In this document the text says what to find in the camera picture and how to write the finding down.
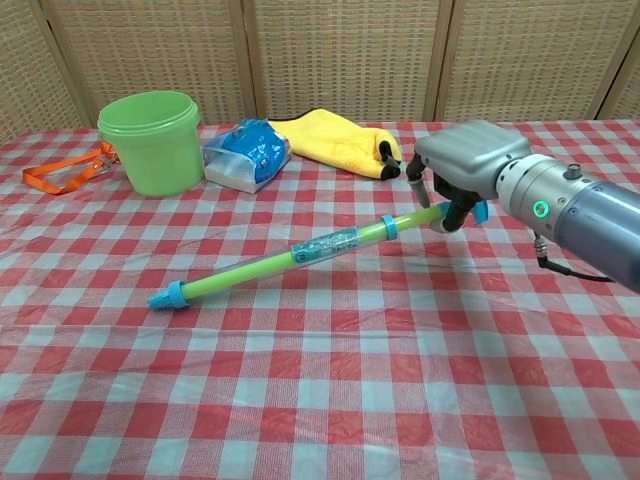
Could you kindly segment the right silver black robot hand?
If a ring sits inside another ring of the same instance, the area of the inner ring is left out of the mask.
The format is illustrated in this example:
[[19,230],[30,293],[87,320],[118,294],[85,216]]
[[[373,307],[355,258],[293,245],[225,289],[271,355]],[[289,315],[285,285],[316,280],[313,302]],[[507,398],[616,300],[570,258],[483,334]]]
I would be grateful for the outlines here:
[[452,233],[481,202],[498,198],[498,181],[507,166],[531,154],[529,140],[519,132],[471,120],[417,140],[406,175],[419,204],[427,208],[422,172],[431,170],[435,191],[449,201],[432,228]]

